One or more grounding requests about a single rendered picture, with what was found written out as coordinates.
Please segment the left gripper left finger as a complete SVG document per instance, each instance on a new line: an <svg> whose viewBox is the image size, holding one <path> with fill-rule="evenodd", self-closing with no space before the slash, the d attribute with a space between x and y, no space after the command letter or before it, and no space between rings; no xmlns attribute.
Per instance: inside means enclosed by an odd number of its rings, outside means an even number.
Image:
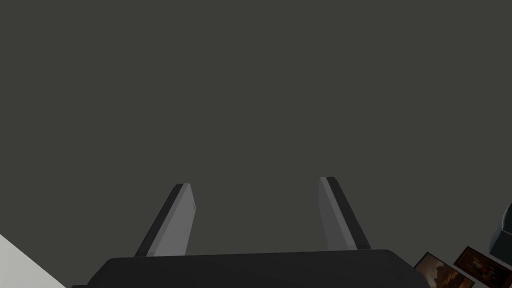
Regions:
<svg viewBox="0 0 512 288"><path fill-rule="evenodd" d="M196 213L192 187L176 184L135 252L136 258L184 256Z"/></svg>

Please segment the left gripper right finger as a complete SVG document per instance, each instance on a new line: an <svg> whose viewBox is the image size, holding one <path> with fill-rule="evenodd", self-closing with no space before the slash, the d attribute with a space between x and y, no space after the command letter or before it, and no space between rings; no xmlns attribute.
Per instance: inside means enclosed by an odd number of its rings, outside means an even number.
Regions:
<svg viewBox="0 0 512 288"><path fill-rule="evenodd" d="M335 177L319 179L317 204L329 251L371 249L356 214Z"/></svg>

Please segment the pale brown framed picture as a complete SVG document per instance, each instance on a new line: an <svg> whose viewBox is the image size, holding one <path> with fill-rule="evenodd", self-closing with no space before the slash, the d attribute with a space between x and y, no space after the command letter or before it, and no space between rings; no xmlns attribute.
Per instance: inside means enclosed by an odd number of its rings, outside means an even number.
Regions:
<svg viewBox="0 0 512 288"><path fill-rule="evenodd" d="M430 288L473 288L475 285L469 277L429 252L423 255L414 268L424 276Z"/></svg>

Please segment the dark red framed picture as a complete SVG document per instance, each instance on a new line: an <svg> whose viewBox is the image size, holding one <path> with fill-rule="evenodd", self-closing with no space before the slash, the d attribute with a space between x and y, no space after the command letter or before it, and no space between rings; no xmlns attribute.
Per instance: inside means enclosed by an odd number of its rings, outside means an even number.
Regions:
<svg viewBox="0 0 512 288"><path fill-rule="evenodd" d="M512 270L467 246L454 265L488 288L511 288Z"/></svg>

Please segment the dark grey rounded object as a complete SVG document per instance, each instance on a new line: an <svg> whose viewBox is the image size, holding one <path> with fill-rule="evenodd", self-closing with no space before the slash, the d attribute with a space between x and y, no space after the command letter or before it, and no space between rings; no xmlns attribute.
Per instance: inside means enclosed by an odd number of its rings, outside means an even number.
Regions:
<svg viewBox="0 0 512 288"><path fill-rule="evenodd" d="M503 212L498 227L491 236L489 253L512 267L512 202Z"/></svg>

